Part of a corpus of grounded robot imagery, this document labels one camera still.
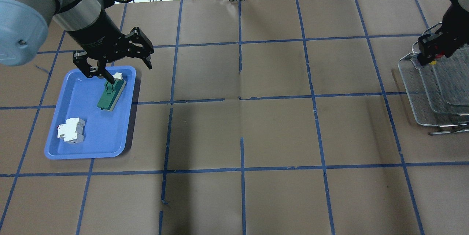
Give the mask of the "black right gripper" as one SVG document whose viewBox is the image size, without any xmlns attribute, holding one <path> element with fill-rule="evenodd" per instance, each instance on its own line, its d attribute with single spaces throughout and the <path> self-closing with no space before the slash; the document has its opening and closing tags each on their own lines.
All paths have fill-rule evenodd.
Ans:
<svg viewBox="0 0 469 235">
<path fill-rule="evenodd" d="M 418 38 L 418 48 L 427 58 L 435 60 L 452 54 L 468 43 L 468 32 L 465 30 L 444 30 L 440 27 L 436 33 L 427 33 Z"/>
</svg>

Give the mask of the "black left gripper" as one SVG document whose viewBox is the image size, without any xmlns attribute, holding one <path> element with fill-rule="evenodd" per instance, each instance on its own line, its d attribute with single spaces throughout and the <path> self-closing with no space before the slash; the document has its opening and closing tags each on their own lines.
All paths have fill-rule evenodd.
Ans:
<svg viewBox="0 0 469 235">
<path fill-rule="evenodd" d="M 124 57 L 139 58 L 151 70 L 153 53 L 151 41 L 139 27 L 134 27 L 127 35 L 120 34 L 114 40 L 104 37 L 95 48 L 75 51 L 73 63 L 86 78 L 105 78 L 110 84 L 114 84 L 115 78 L 107 71 L 107 63 Z"/>
</svg>

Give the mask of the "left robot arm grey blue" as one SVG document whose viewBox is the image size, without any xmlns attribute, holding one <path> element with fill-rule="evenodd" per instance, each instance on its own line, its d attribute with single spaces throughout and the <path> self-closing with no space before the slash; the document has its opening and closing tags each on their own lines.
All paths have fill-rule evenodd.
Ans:
<svg viewBox="0 0 469 235">
<path fill-rule="evenodd" d="M 154 46 L 139 27 L 123 34 L 106 8 L 125 0 L 0 0 L 1 64 L 21 66 L 31 62 L 48 36 L 51 21 L 68 33 L 81 50 L 74 65 L 87 77 L 114 83 L 107 64 L 124 57 L 140 58 L 152 69 Z"/>
</svg>

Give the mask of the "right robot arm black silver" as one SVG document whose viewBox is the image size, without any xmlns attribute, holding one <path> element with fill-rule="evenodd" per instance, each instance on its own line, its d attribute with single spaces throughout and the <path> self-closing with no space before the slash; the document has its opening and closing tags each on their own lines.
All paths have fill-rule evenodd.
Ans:
<svg viewBox="0 0 469 235">
<path fill-rule="evenodd" d="M 433 33 L 419 37 L 417 67 L 427 66 L 443 56 L 451 57 L 469 40 L 469 0 L 449 0 L 450 6 L 444 14 L 440 27 Z"/>
</svg>

